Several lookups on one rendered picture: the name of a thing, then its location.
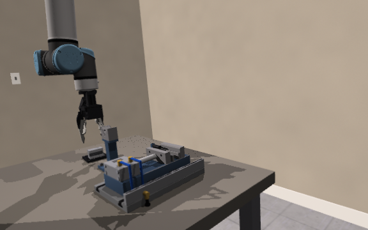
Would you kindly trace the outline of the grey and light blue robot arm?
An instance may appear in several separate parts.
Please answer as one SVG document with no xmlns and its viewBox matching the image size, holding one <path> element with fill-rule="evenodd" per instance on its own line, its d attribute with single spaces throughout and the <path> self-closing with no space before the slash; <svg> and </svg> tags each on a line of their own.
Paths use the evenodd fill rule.
<svg viewBox="0 0 368 230">
<path fill-rule="evenodd" d="M 76 91 L 98 89 L 94 52 L 79 48 L 74 0 L 45 0 L 45 11 L 49 50 L 34 52 L 37 74 L 73 75 Z"/>
</svg>

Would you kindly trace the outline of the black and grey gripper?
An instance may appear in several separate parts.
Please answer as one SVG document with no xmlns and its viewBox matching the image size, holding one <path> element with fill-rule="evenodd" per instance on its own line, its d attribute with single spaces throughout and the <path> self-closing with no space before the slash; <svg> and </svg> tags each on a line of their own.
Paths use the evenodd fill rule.
<svg viewBox="0 0 368 230">
<path fill-rule="evenodd" d="M 95 91 L 96 90 L 79 91 L 79 95 L 84 95 L 84 105 L 80 107 L 79 109 L 80 112 L 78 112 L 78 115 L 77 115 L 77 126 L 79 129 L 80 138 L 83 144 L 85 140 L 84 134 L 86 133 L 86 125 L 85 125 L 86 120 L 95 119 L 95 123 L 98 124 L 99 130 L 100 130 L 100 127 L 104 126 L 104 123 L 103 123 L 104 115 L 103 115 L 102 105 L 96 104 Z M 92 94 L 94 94 L 93 97 L 91 96 Z M 86 110 L 86 114 L 84 114 L 85 110 Z"/>
</svg>

